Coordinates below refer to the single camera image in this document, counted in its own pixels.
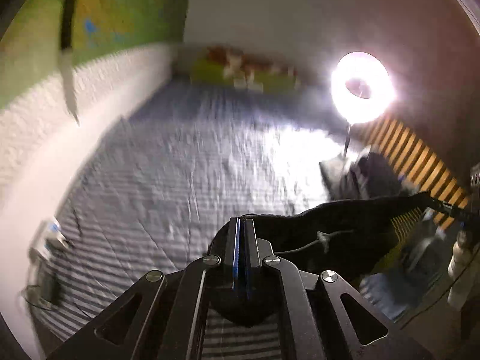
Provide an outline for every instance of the lamp stand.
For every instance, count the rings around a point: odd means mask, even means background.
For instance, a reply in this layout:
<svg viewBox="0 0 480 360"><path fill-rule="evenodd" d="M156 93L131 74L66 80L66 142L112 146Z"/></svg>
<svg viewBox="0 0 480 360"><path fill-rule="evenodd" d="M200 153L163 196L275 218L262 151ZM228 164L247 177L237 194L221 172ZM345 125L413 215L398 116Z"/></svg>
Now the lamp stand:
<svg viewBox="0 0 480 360"><path fill-rule="evenodd" d="M347 150L349 149L349 145L350 145L350 129L351 128L352 128L352 125L349 123L349 127L346 130L345 147L343 149L343 159L346 159L347 157Z"/></svg>

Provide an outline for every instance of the white wall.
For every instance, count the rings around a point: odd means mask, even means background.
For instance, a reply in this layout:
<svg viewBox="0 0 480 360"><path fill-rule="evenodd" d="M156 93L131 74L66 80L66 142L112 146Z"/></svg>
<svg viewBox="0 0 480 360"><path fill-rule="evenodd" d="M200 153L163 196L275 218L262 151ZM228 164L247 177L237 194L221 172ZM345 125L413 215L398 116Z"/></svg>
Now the white wall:
<svg viewBox="0 0 480 360"><path fill-rule="evenodd" d="M457 0L190 0L184 40L284 56L327 90L341 57L368 52L392 77L395 116L459 177L475 163L453 133L480 93L478 33Z"/></svg>
<svg viewBox="0 0 480 360"><path fill-rule="evenodd" d="M43 357L20 298L27 251L55 214L98 140L170 78L172 50L154 44L92 61L74 72L80 126L68 114L59 74L0 112L0 311L27 354Z"/></svg>

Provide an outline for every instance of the striped bedsheet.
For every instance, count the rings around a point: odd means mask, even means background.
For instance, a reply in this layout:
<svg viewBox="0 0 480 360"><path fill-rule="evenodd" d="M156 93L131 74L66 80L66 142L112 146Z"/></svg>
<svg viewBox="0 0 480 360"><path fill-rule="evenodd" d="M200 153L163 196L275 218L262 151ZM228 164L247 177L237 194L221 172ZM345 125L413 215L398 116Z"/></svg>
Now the striped bedsheet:
<svg viewBox="0 0 480 360"><path fill-rule="evenodd" d="M50 264L61 304L36 310L60 339L147 271L172 273L201 257L231 216L291 215L327 200L318 162L341 152L341 140L293 127L288 112L266 122L272 114L248 96L174 81L102 140L58 213L73 245ZM173 114L188 104L188 117ZM242 107L255 115L239 117ZM203 358L279 359L277 325L247 329L210 310Z"/></svg>

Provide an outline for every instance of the cable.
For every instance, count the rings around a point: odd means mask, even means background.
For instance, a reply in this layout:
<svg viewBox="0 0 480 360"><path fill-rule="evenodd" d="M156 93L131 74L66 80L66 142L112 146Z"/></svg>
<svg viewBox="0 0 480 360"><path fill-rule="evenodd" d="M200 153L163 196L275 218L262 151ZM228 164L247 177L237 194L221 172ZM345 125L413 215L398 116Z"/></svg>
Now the cable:
<svg viewBox="0 0 480 360"><path fill-rule="evenodd" d="M74 273L73 273L73 264L71 263L71 259L70 257L67 257L68 254L63 252L63 255L67 258L67 260L70 262L70 281L73 281L74 279ZM70 296L70 300L72 301L73 305L85 316L88 318L89 321L91 321L93 319L93 317L91 317L90 315L88 315L85 311L83 311L80 306L75 302L75 299L73 296Z"/></svg>
<svg viewBox="0 0 480 360"><path fill-rule="evenodd" d="M309 243L309 244L306 244L306 245L304 245L304 246L302 246L302 247L299 247L298 249L285 250L285 251L276 251L274 254L281 256L282 254L289 254L289 253L295 253L295 252L298 252L298 251L303 251L303 250L305 250L305 249L307 249L307 248L309 248L309 247L311 247L311 246L313 246L313 245L315 245L315 244L318 244L319 242L320 242L320 240L319 240L319 239L316 239L315 241L313 241L313 242L311 242L311 243Z"/></svg>
<svg viewBox="0 0 480 360"><path fill-rule="evenodd" d="M276 251L274 254L275 254L275 255L278 255L278 256L281 256L281 255L283 255L283 254L296 253L296 252L299 252L299 251L303 251L303 250L305 250L305 249L307 249L307 248L309 248L309 247L311 247L311 246L313 246L313 245L315 245L315 244L318 244L318 243L322 243L322 244L323 244L324 242L327 243L325 249L328 250L328 242L330 242L330 240L331 240L333 237L335 237L335 236L337 236L337 235L339 235L339 234L345 234L345 233L353 233L353 230L334 231L333 233L330 233L330 234L328 234L328 233L321 233L324 237L326 237L326 239L316 239L315 241L310 242L310 243L308 243L308 244L306 244L306 245L304 245L304 246L302 246L302 247L299 247L299 248L297 248L297 249L285 250L285 251Z"/></svg>
<svg viewBox="0 0 480 360"><path fill-rule="evenodd" d="M424 312L427 312L428 310L430 310L433 306L435 306L438 302L440 302L440 300L442 300L442 298L446 295L446 293L448 291L451 290L451 288L455 285L455 283L462 277L462 275L465 273L465 271L470 268L471 264L473 263L473 261L475 260L475 258L477 257L477 254L479 253L480 251L480 247L477 249L477 251L475 252L475 254L472 256L472 259L469 261L469 263L466 265L465 268L463 268L462 272L460 272L460 274L458 275L458 277L453 281L452 284L450 284L447 289L440 295L440 297L438 297L437 300L435 300L435 302L433 302L431 305L429 305L426 309L424 310L421 310L419 312L417 312L414 316L412 316L408 321L406 321L402 327L400 327L400 330L402 330L405 326L407 326L410 322L412 322L415 318L417 318L419 315L423 314Z"/></svg>
<svg viewBox="0 0 480 360"><path fill-rule="evenodd" d="M73 217L75 219L75 225L77 225L78 236L80 237L80 239L82 239L83 238L83 231L82 231L82 228L80 227L80 218L78 217L77 210L75 210L75 207L72 204L71 200L70 200L70 208L71 208L71 211L73 212Z"/></svg>
<svg viewBox="0 0 480 360"><path fill-rule="evenodd" d="M27 290L29 290L30 288L34 288L34 287L40 287L40 285L38 284L32 284L32 285L28 285L26 286L23 290L20 291L20 296L23 298L23 300L28 303L30 306L32 307L36 307L37 309L40 309L40 310L44 310L44 311L51 311L50 309L47 309L46 307L42 307L38 304L35 304L33 302L31 302L30 300L27 299L27 297L25 296L25 292Z"/></svg>

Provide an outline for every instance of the screw head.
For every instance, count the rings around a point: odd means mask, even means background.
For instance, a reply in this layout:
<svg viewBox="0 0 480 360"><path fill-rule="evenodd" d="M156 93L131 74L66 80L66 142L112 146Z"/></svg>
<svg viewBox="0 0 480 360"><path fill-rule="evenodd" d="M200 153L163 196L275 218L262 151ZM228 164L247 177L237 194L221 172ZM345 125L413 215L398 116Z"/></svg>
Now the screw head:
<svg viewBox="0 0 480 360"><path fill-rule="evenodd" d="M215 256L214 254L209 254L208 256L203 257L203 263L208 266L216 266L220 263L220 257Z"/></svg>
<svg viewBox="0 0 480 360"><path fill-rule="evenodd" d="M333 283L334 281L337 281L338 275L334 271L323 271L322 279L327 283Z"/></svg>
<svg viewBox="0 0 480 360"><path fill-rule="evenodd" d="M268 266L277 266L280 264L280 257L277 256L268 256L263 260Z"/></svg>
<svg viewBox="0 0 480 360"><path fill-rule="evenodd" d="M161 278L163 277L163 273L161 273L160 271L150 271L149 273L147 273L147 280L148 281L151 281L152 283L156 282L156 281L159 281Z"/></svg>

